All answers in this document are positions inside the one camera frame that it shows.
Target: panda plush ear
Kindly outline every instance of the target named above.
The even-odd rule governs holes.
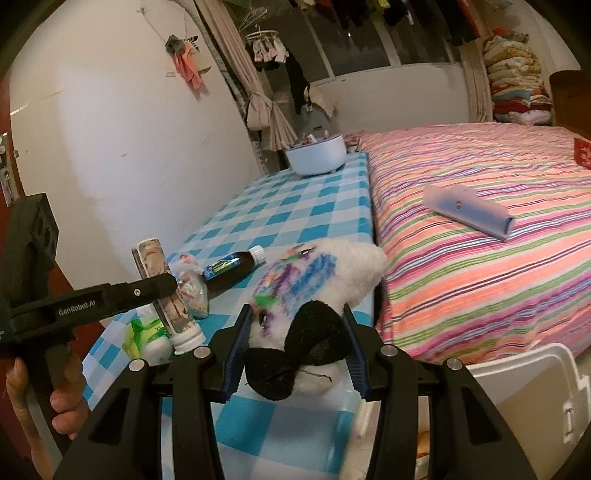
[[[284,351],[249,348],[245,353],[248,385],[269,400],[291,395],[303,365],[326,365],[349,355],[351,344],[343,320],[318,300],[304,303],[295,314]]]
[[[343,319],[326,303],[312,300],[295,314],[285,337],[285,351],[304,358],[303,365],[326,365],[351,349]]]

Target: white wall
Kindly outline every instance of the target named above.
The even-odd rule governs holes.
[[[158,35],[199,34],[178,5],[68,0],[30,38],[11,77],[12,133],[27,194],[47,192],[57,261],[76,288],[138,278],[130,249],[166,252],[255,179],[258,164],[215,66],[197,93]],[[201,49],[209,55],[206,47]]]
[[[416,64],[350,73],[320,85],[344,133],[468,123],[462,68]]]

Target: blue checkered tablecloth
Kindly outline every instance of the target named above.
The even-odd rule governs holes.
[[[302,178],[291,170],[256,180],[192,234],[178,253],[191,252],[204,266],[235,251],[262,245],[271,262],[293,245],[322,237],[372,241],[366,154],[351,154],[334,174]],[[234,324],[265,266],[210,302],[199,322],[207,341]],[[355,309],[371,324],[372,296]],[[85,358],[85,397],[94,408],[129,358],[121,350],[126,324],[135,311],[118,316]],[[246,385],[225,405],[212,404],[222,465],[228,480],[334,480],[345,454],[359,395],[346,366],[342,384],[320,397],[292,395],[280,402],[260,397]],[[163,477],[174,478],[170,399],[163,406]]]

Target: striped bedsheet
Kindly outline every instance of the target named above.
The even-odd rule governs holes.
[[[415,358],[482,362],[550,342],[591,345],[591,172],[563,128],[441,125],[372,134],[369,176],[388,254],[377,324]],[[423,186],[463,184],[516,217],[501,242],[427,210]]]

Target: white bottle cap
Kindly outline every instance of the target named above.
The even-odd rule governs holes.
[[[205,335],[199,325],[194,323],[184,332],[172,335],[170,341],[174,347],[174,354],[182,355],[202,345],[205,342]]]
[[[261,265],[267,261],[267,256],[265,255],[265,251],[260,245],[255,245],[252,248],[248,249],[248,252],[252,255],[255,259],[255,265]]]

